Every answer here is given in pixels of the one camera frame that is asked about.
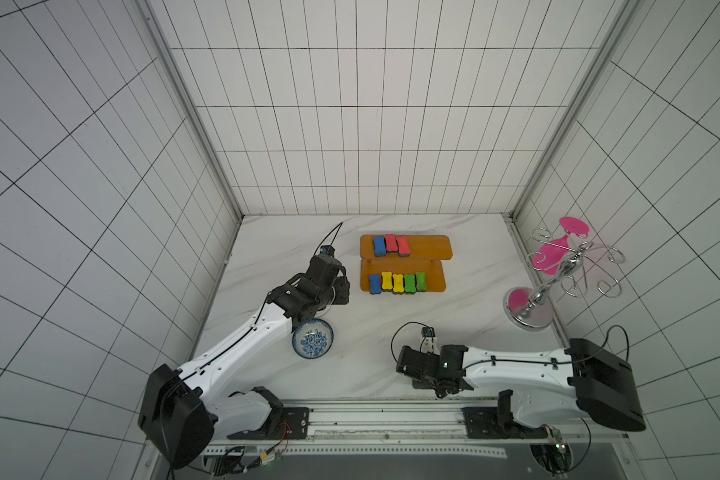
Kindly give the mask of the red top eraser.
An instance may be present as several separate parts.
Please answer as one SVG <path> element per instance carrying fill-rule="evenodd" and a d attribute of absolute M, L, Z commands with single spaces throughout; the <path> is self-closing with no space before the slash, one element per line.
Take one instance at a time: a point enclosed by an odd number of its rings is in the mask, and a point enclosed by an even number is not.
<path fill-rule="evenodd" d="M 412 250 L 409 245 L 409 240 L 407 236 L 397 236 L 396 237 L 397 247 L 398 247 L 398 255 L 400 257 L 409 257 L 412 253 Z"/>
<path fill-rule="evenodd" d="M 394 234 L 387 234 L 384 236 L 385 249 L 387 253 L 398 253 L 399 246 L 397 236 Z"/>

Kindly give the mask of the orange two-tier shelf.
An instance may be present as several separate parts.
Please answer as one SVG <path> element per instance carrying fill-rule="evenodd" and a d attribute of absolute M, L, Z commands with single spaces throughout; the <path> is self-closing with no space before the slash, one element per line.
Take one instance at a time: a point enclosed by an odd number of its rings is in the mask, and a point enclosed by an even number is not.
<path fill-rule="evenodd" d="M 446 290 L 443 262 L 453 257 L 451 242 L 446 235 L 406 235 L 411 249 L 409 256 L 387 253 L 376 256 L 374 238 L 384 239 L 382 235 L 362 235 L 360 237 L 360 288 L 371 291 L 369 276 L 388 271 L 393 274 L 426 274 L 427 293 L 442 293 Z"/>

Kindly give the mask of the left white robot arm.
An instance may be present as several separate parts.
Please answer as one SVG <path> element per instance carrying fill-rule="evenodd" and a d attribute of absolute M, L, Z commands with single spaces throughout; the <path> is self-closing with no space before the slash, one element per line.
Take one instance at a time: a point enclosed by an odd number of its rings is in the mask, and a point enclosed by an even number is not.
<path fill-rule="evenodd" d="M 233 393 L 231 385 L 273 346 L 290 344 L 308 360 L 324 356 L 335 335 L 318 314 L 348 304 L 349 289 L 345 267 L 323 245 L 306 272 L 268 292 L 252 317 L 214 347 L 176 369 L 163 364 L 150 374 L 138 426 L 170 469 L 188 466 L 211 442 L 230 435 L 276 434 L 281 400 L 261 386 Z"/>

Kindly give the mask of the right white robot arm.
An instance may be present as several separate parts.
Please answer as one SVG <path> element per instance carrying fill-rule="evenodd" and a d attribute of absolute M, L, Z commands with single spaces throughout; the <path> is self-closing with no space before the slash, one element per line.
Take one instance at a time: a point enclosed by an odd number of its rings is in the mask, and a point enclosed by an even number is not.
<path fill-rule="evenodd" d="M 439 398 L 496 390 L 511 419 L 524 427 L 582 418 L 612 430 L 646 429 L 630 363 L 583 338 L 546 352 L 444 345 L 434 353 L 404 346 L 396 371 Z"/>

